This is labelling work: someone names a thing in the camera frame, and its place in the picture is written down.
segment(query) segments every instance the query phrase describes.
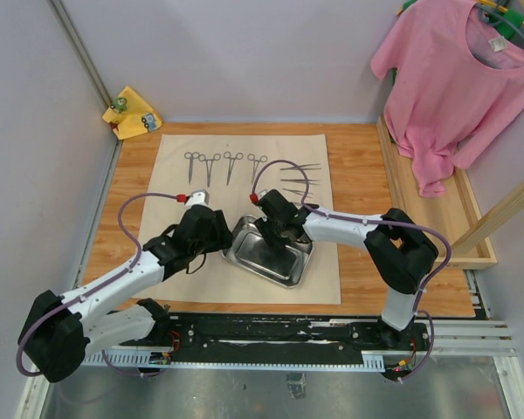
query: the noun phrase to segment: pink t-shirt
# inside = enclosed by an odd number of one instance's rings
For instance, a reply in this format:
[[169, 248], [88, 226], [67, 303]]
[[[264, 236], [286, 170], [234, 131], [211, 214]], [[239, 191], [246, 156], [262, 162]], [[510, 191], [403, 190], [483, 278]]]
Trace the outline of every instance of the pink t-shirt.
[[371, 60], [379, 79], [398, 69], [384, 117], [400, 155], [413, 159], [421, 196], [444, 193], [440, 180], [468, 168], [524, 108], [524, 50], [509, 42], [494, 52], [488, 41], [500, 34], [474, 5], [418, 0]]

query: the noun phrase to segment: beige mat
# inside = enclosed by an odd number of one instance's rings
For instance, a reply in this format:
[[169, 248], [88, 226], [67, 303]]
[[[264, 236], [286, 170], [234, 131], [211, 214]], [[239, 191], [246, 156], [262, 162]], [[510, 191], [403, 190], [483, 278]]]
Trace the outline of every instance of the beige mat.
[[[243, 159], [235, 161], [229, 186], [227, 174], [229, 160], [225, 152], [232, 156], [242, 153]], [[221, 159], [213, 162], [211, 185], [207, 187], [206, 163], [194, 161], [192, 182], [189, 185], [189, 163], [184, 158], [187, 152], [198, 152], [211, 158], [220, 154]], [[278, 136], [278, 135], [164, 135], [148, 192], [168, 194], [188, 194], [198, 189], [210, 193], [210, 207], [223, 210], [230, 230], [237, 220], [245, 214], [261, 216], [262, 212], [249, 201], [253, 163], [248, 154], [257, 158], [267, 156], [268, 161], [288, 159], [298, 164], [319, 163], [320, 170], [308, 171], [311, 179], [318, 179], [319, 185], [311, 186], [312, 202], [332, 209], [332, 189], [328, 167], [328, 153], [324, 135]], [[260, 163], [258, 170], [264, 166]], [[280, 189], [292, 202], [300, 196], [283, 188], [302, 190], [303, 185], [282, 182], [281, 179], [299, 179], [296, 170], [279, 170], [286, 165], [274, 165], [263, 175], [258, 191]], [[177, 223], [183, 216], [183, 206], [174, 201], [149, 197], [144, 203], [139, 239], [145, 243], [149, 238], [159, 235], [169, 224]], [[197, 273], [186, 275], [183, 272], [164, 283], [148, 288], [139, 294], [140, 298], [193, 301], [205, 303], [260, 303], [260, 304], [340, 304], [340, 274], [336, 244], [317, 243], [309, 260], [300, 284], [293, 289], [285, 289], [261, 277], [225, 261], [220, 254], [210, 254], [205, 266]]]

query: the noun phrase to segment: surgical instrument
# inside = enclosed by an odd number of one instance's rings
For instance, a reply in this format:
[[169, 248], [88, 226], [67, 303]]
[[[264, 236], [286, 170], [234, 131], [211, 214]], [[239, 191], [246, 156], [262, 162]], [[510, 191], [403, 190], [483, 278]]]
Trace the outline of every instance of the surgical instrument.
[[229, 168], [227, 169], [227, 186], [229, 186], [229, 180], [231, 179], [231, 173], [235, 167], [235, 161], [243, 160], [243, 154], [236, 153], [235, 157], [233, 157], [229, 151], [226, 151], [224, 153], [224, 159], [229, 159]]
[[[303, 170], [321, 170], [322, 168], [312, 168], [311, 166], [320, 166], [320, 163], [311, 163], [311, 164], [300, 164], [299, 167]], [[280, 170], [298, 170], [297, 168], [281, 168]]]
[[[305, 179], [280, 179], [282, 182], [293, 182], [293, 183], [305, 183]], [[320, 181], [318, 179], [309, 179], [308, 180], [309, 185], [320, 185]]]
[[[287, 191], [287, 192], [291, 192], [292, 194], [295, 194], [295, 195], [299, 195], [299, 196], [303, 196], [305, 195], [305, 191], [304, 190], [298, 190], [298, 189], [288, 189], [288, 188], [282, 188], [283, 190]], [[313, 193], [312, 192], [309, 192], [307, 194], [307, 196], [311, 196]]]
[[189, 185], [192, 182], [192, 171], [194, 169], [194, 159], [202, 161], [202, 160], [200, 160], [201, 156], [203, 158], [205, 158], [204, 155], [201, 155], [197, 151], [195, 151], [193, 153], [191, 153], [190, 151], [187, 151], [186, 153], [184, 153], [184, 158], [190, 161], [189, 162]]
[[252, 161], [252, 180], [251, 183], [254, 183], [254, 178], [256, 177], [256, 172], [259, 169], [260, 163], [266, 163], [268, 161], [267, 155], [261, 155], [259, 159], [256, 158], [255, 155], [249, 154], [246, 156], [248, 161]]
[[199, 161], [204, 161], [206, 163], [206, 177], [208, 179], [208, 188], [211, 184], [211, 170], [213, 169], [213, 162], [221, 159], [221, 154], [215, 153], [213, 157], [208, 159], [205, 155], [200, 155]]

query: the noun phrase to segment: yellow cloth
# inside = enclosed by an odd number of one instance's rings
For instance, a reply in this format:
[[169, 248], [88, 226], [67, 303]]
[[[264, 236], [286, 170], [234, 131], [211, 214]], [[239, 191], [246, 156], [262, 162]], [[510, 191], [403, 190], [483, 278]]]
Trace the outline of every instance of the yellow cloth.
[[155, 131], [163, 125], [161, 116], [129, 86], [114, 99], [103, 120], [111, 124], [119, 140]]

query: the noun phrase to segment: wire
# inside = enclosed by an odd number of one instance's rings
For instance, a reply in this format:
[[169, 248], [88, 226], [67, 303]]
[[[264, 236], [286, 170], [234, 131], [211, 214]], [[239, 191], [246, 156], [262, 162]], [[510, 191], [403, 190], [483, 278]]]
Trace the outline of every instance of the wire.
[[31, 336], [50, 318], [54, 317], [56, 314], [62, 312], [66, 308], [69, 308], [73, 306], [74, 304], [80, 302], [81, 297], [87, 298], [95, 294], [97, 291], [102, 290], [108, 285], [111, 285], [114, 281], [116, 281], [119, 278], [122, 278], [126, 273], [128, 273], [132, 268], [135, 267], [135, 265], [138, 263], [141, 257], [141, 245], [140, 242], [134, 235], [128, 231], [124, 223], [122, 222], [122, 214], [124, 213], [124, 210], [126, 207], [132, 203], [133, 201], [144, 198], [146, 196], [157, 196], [161, 198], [170, 198], [176, 200], [176, 196], [169, 195], [169, 194], [161, 194], [157, 192], [147, 192], [145, 194], [139, 194], [136, 196], [132, 196], [131, 198], [128, 198], [120, 207], [117, 220], [119, 224], [119, 228], [122, 230], [122, 232], [135, 244], [136, 246], [136, 254], [134, 259], [130, 262], [130, 265], [128, 268], [124, 268], [122, 271], [115, 273], [111, 278], [107, 279], [103, 283], [95, 286], [93, 289], [84, 292], [80, 297], [76, 297], [74, 299], [71, 299], [70, 301], [65, 302], [64, 304], [50, 310], [48, 313], [46, 313], [43, 317], [38, 319], [35, 323], [31, 325], [31, 327], [25, 332], [24, 336], [19, 341], [19, 345], [17, 346], [17, 352], [16, 352], [16, 366], [17, 371], [19, 371], [21, 374], [27, 376], [27, 377], [37, 377], [42, 374], [41, 371], [29, 371], [24, 367], [23, 363], [23, 354], [25, 350], [25, 346], [27, 345], [27, 342], [31, 338]]
[[417, 366], [414, 367], [409, 374], [407, 374], [405, 377], [401, 377], [399, 379], [400, 382], [406, 382], [415, 374], [417, 374], [417, 372], [423, 367], [425, 362], [427, 362], [427, 360], [431, 357], [433, 345], [435, 344], [435, 329], [433, 328], [433, 318], [431, 317], [429, 312], [426, 312], [425, 310], [419, 310], [417, 313], [425, 315], [425, 317], [427, 317], [427, 320], [429, 320], [429, 328], [431, 329], [431, 332], [429, 333], [429, 347], [427, 348], [427, 352], [425, 353], [421, 362], [419, 362]]
[[168, 368], [164, 368], [161, 371], [155, 373], [130, 373], [128, 371], [124, 371], [123, 369], [115, 367], [113, 363], [108, 359], [107, 353], [105, 351], [101, 351], [101, 356], [103, 358], [103, 362], [105, 362], [109, 368], [113, 369], [118, 374], [124, 375], [126, 377], [156, 377], [157, 375], [161, 375], [167, 372], [168, 370]]
[[[181, 334], [175, 330], [171, 330], [170, 331], [171, 333], [171, 336], [173, 336], [173, 354], [178, 351], [180, 348], [181, 348]], [[176, 342], [176, 347], [175, 347], [175, 336], [178, 338], [178, 341]]]
[[416, 366], [416, 358], [417, 358], [417, 343], [416, 340], [411, 338], [410, 343], [413, 346], [413, 354], [411, 354], [411, 366]]
[[187, 275], [192, 275], [193, 273], [196, 273], [198, 271], [200, 271], [202, 268], [203, 268], [203, 265], [206, 263], [206, 258], [208, 257], [208, 255], [206, 253], [203, 254], [203, 259], [202, 259], [202, 263], [200, 264], [200, 266], [198, 266], [194, 271], [190, 271], [190, 265], [188, 265], [186, 267], [186, 274]]
[[434, 343], [434, 340], [435, 340], [435, 333], [433, 331], [433, 320], [432, 320], [432, 317], [430, 316], [430, 314], [428, 312], [426, 312], [425, 310], [419, 310], [418, 311], [417, 307], [419, 306], [419, 302], [421, 301], [424, 289], [427, 286], [427, 284], [429, 284], [429, 282], [431, 282], [431, 280], [435, 277], [435, 275], [437, 275], [439, 272], [441, 272], [448, 265], [448, 262], [451, 260], [451, 257], [452, 257], [451, 244], [438, 231], [430, 229], [429, 227], [424, 227], [423, 225], [417, 225], [417, 224], [412, 224], [412, 223], [402, 223], [402, 222], [398, 222], [398, 221], [388, 221], [388, 220], [369, 220], [369, 219], [359, 218], [357, 216], [343, 216], [343, 215], [340, 215], [340, 214], [329, 214], [329, 213], [326, 213], [324, 211], [320, 211], [320, 210], [318, 210], [316, 208], [311, 207], [310, 205], [305, 203], [305, 200], [307, 199], [307, 196], [308, 196], [308, 190], [309, 190], [309, 181], [308, 181], [307, 173], [305, 172], [305, 170], [303, 170], [303, 168], [301, 166], [299, 166], [297, 163], [295, 163], [293, 161], [290, 161], [290, 160], [278, 159], [278, 160], [274, 160], [274, 161], [268, 162], [258, 172], [258, 174], [256, 175], [256, 178], [254, 179], [254, 183], [252, 184], [252, 193], [254, 195], [256, 195], [256, 187], [258, 186], [260, 176], [262, 176], [262, 174], [268, 168], [270, 168], [272, 165], [278, 164], [278, 163], [289, 164], [289, 165], [293, 166], [294, 168], [296, 168], [297, 170], [299, 170], [300, 173], [302, 174], [303, 179], [305, 180], [305, 193], [303, 194], [303, 197], [301, 197], [300, 203], [309, 212], [313, 212], [314, 214], [317, 214], [319, 216], [324, 216], [326, 218], [332, 218], [332, 219], [335, 219], [335, 220], [342, 220], [342, 221], [349, 221], [349, 222], [353, 222], [353, 223], [373, 224], [373, 225], [388, 225], [390, 227], [404, 227], [406, 229], [420, 230], [420, 231], [423, 231], [425, 233], [429, 233], [429, 234], [435, 236], [445, 246], [445, 248], [446, 248], [445, 259], [440, 263], [439, 266], [437, 266], [436, 269], [434, 269], [429, 275], [427, 275], [427, 277], [421, 282], [421, 285], [419, 286], [419, 289], [417, 290], [416, 299], [415, 299], [415, 301], [413, 303], [413, 312], [414, 313], [415, 312], [423, 313], [423, 314], [425, 314], [427, 316], [427, 319], [429, 320], [429, 325], [430, 325], [430, 328], [431, 328], [431, 343], [429, 345], [429, 348], [427, 349], [427, 353], [425, 354], [425, 356], [421, 360], [421, 362], [419, 362], [417, 367], [415, 367], [409, 374], [407, 374], [403, 379], [401, 379], [400, 382], [406, 381], [408, 378], [413, 376], [417, 371], [419, 371], [423, 367], [425, 362], [431, 356], [431, 351], [433, 349], [433, 343]]

